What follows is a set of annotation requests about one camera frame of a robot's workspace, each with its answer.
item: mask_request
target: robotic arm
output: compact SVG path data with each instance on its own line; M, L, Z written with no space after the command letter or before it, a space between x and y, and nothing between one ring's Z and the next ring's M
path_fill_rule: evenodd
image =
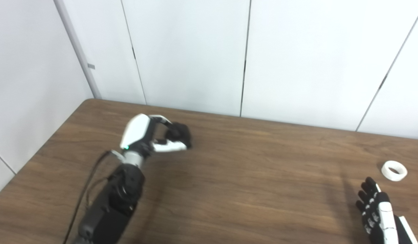
M168 131L164 139L153 139L157 124ZM79 224L74 244L115 244L120 239L143 192L140 170L152 152L180 151L191 148L186 125L170 122L161 115L139 114L128 122L120 147L122 164L93 201Z
M406 219L393 214L388 194L371 177L365 179L361 188L361 201L356 201L356 207L372 244L418 244Z

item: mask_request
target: black robotic forearm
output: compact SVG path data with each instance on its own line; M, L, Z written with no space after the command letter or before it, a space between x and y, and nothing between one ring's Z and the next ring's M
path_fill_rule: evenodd
M121 237L140 199L144 184L141 170L122 164L85 213L74 244L115 244Z

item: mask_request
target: white tape roll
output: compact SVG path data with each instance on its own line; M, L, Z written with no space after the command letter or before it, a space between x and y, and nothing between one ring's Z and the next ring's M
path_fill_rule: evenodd
M407 175L407 169L403 166L403 164L397 161L387 161L385 162L384 166L382 166L381 170L382 174L387 177L390 181L399 182Z

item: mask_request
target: wooden table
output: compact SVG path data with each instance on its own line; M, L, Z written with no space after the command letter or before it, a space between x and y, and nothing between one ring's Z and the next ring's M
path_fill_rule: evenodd
M138 113L185 123L193 148L149 158L120 243L366 244L354 204L367 176L418 239L418 140L91 99L0 193L0 244L61 243L91 166ZM385 179L386 160L407 177Z

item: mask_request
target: black and white robotic hand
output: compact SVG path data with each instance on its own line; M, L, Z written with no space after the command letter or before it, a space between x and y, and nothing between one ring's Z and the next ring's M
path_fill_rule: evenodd
M418 244L406 219L393 214L387 193L371 177L365 179L361 188L361 201L356 201L356 207L372 244Z
M165 125L168 130L165 138L154 139L159 124ZM87 209L79 224L74 244L117 243L143 193L145 178L140 170L143 163L153 153L191 148L191 134L186 125L170 122L164 116L139 114L128 122L120 147L121 153L111 152L122 164L107 178L107 184ZM70 229L64 242L67 241Z

